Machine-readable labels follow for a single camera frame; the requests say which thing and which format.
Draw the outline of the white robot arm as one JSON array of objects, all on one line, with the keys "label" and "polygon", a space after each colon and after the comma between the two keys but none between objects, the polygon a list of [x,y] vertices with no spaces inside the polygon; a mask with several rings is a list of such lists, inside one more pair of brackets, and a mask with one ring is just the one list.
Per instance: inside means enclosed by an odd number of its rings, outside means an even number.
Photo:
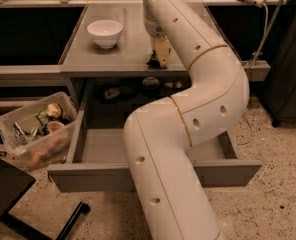
[{"label": "white robot arm", "polygon": [[191,79],[190,88],[127,118],[131,175],[154,240],[226,240],[189,148],[233,126],[249,99],[247,75],[223,37],[183,0],[143,0]]}]

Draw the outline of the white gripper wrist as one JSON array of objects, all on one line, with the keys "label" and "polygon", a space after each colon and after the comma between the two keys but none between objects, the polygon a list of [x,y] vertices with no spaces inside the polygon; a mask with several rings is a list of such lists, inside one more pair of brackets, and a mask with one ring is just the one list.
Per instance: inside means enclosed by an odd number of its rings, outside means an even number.
[{"label": "white gripper wrist", "polygon": [[146,15],[144,18],[144,26],[147,33],[153,38],[152,48],[156,53],[157,61],[162,68],[168,65],[170,43],[169,40],[164,36],[164,31],[154,17]]}]

